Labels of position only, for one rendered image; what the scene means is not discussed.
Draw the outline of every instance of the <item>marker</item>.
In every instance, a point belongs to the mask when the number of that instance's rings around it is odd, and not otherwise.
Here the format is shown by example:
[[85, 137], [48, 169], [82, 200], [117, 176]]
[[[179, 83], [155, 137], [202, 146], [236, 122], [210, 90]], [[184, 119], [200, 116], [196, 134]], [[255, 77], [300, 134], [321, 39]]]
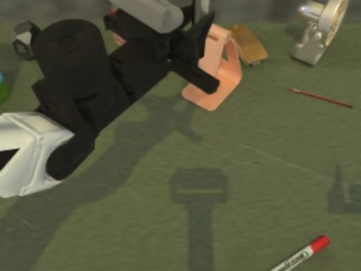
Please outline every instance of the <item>marker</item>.
[[326, 235], [321, 235], [319, 238], [314, 240], [311, 244], [304, 247], [303, 249], [296, 252], [290, 258], [283, 261], [281, 264], [272, 268], [270, 271], [290, 271], [300, 263], [307, 260], [313, 254], [319, 252], [324, 247], [329, 245], [329, 239]]
[[347, 104], [347, 103], [342, 103], [342, 102], [339, 102], [339, 101], [337, 101], [337, 100], [332, 100], [332, 99], [329, 99], [329, 98], [326, 98], [326, 97], [323, 97], [323, 96], [319, 96], [319, 95], [317, 95], [317, 94], [305, 92], [305, 91], [298, 90], [298, 89], [294, 89], [294, 88], [289, 88], [288, 90], [289, 90], [289, 91], [292, 91], [292, 92], [295, 92], [295, 93], [298, 93], [298, 94], [302, 94], [302, 95], [305, 95], [305, 96], [309, 96], [309, 97], [312, 97], [312, 98], [316, 98], [316, 99], [320, 99], [320, 100], [325, 100], [326, 102], [334, 103], [334, 104], [337, 104], [337, 105], [339, 105], [339, 106], [344, 106], [344, 107], [352, 108], [352, 106], [349, 105], [349, 104]]

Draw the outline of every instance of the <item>white marker barrel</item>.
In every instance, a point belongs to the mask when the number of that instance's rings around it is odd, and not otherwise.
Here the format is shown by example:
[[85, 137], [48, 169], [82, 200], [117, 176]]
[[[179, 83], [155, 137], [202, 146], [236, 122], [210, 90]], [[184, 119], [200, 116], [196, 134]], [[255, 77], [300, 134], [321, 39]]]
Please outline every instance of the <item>white marker barrel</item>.
[[283, 261], [281, 264], [272, 268], [271, 271], [290, 271], [298, 266], [303, 261], [307, 260], [314, 253], [319, 252], [324, 247], [329, 245], [329, 239], [326, 235], [321, 235], [311, 244], [296, 252], [290, 258]]

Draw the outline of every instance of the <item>green table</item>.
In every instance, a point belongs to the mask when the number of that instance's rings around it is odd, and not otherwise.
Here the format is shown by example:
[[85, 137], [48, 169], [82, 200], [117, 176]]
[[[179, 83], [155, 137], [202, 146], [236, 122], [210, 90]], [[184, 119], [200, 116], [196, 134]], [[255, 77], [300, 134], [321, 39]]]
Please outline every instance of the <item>green table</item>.
[[[12, 26], [0, 27], [0, 42]], [[270, 57], [243, 70], [217, 111], [188, 104], [186, 82], [169, 75], [101, 134], [72, 178], [1, 199], [1, 271], [266, 271], [320, 234], [332, 245], [297, 270], [359, 271], [361, 25], [343, 25], [316, 67], [289, 58], [286, 25], [248, 27]], [[0, 46], [14, 77], [0, 111], [33, 109], [36, 63]]]

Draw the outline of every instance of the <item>orange laptop stand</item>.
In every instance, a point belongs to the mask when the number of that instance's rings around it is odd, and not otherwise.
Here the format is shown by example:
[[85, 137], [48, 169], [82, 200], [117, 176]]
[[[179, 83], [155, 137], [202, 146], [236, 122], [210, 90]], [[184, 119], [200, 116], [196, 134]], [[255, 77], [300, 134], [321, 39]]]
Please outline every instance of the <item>orange laptop stand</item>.
[[[199, 67], [221, 82], [217, 91], [207, 94], [189, 84], [182, 91], [184, 99], [208, 111], [216, 110], [235, 90], [242, 79], [242, 69], [238, 57], [237, 46], [229, 30], [213, 24], [206, 39], [204, 57]], [[225, 49], [227, 60], [223, 58]]]

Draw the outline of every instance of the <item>pencil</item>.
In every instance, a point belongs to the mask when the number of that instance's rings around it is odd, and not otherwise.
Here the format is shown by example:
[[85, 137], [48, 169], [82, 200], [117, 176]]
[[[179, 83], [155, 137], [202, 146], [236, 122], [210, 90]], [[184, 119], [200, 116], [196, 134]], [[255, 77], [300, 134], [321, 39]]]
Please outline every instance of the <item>pencil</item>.
[[339, 101], [337, 101], [337, 100], [333, 100], [333, 99], [330, 99], [330, 98], [326, 98], [326, 97], [323, 97], [323, 96], [320, 96], [320, 95], [317, 95], [317, 94], [305, 92], [305, 91], [298, 90], [298, 89], [294, 89], [294, 88], [289, 88], [288, 90], [289, 90], [289, 91], [292, 91], [292, 92], [295, 92], [295, 93], [298, 93], [298, 94], [302, 94], [302, 95], [305, 95], [305, 96], [309, 96], [309, 97], [312, 97], [312, 98], [324, 100], [324, 101], [329, 102], [329, 103], [334, 103], [334, 104], [337, 104], [337, 105], [339, 105], [339, 106], [344, 106], [344, 107], [347, 107], [347, 108], [352, 108], [352, 106], [349, 105], [349, 104], [347, 104], [347, 103], [339, 102]]

